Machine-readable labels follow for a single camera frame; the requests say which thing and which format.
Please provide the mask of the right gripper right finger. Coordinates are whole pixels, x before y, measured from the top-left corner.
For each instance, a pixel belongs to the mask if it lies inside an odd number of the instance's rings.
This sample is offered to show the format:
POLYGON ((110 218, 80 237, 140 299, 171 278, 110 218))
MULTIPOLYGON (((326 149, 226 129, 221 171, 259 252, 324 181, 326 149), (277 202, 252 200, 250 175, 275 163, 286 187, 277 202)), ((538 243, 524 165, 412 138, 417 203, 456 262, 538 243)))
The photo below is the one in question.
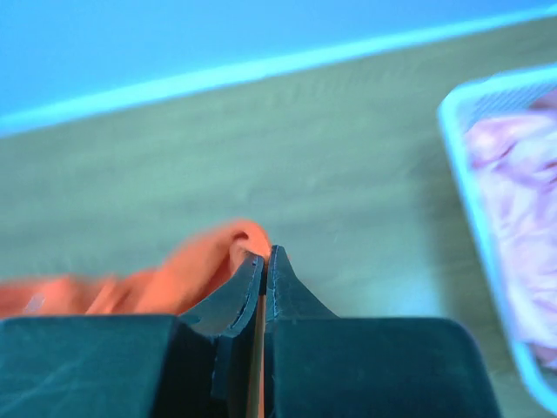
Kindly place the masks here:
POLYGON ((268 417, 498 417, 480 350, 443 318, 341 318, 297 278, 282 246, 266 277, 268 417))

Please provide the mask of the orange t shirt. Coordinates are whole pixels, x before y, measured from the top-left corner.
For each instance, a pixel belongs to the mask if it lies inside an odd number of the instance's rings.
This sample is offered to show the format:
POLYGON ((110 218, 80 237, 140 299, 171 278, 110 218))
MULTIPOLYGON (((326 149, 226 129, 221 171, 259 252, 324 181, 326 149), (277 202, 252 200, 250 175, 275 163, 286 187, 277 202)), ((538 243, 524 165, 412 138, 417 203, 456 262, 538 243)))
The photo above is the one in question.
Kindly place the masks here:
POLYGON ((265 269, 266 232, 240 220, 188 239, 160 266, 87 280, 74 274, 8 281, 1 286, 1 323, 21 317, 174 315, 194 308, 227 283, 250 255, 265 269))

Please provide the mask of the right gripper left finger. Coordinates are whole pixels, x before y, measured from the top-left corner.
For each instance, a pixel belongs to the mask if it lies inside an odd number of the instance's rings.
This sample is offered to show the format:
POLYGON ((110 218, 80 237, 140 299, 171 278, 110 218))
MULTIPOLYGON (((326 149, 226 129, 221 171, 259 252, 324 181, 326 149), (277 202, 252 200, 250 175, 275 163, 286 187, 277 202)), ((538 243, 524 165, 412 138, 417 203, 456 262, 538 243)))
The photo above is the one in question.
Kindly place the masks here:
POLYGON ((254 417, 265 262, 248 256, 179 316, 1 323, 4 417, 254 417))

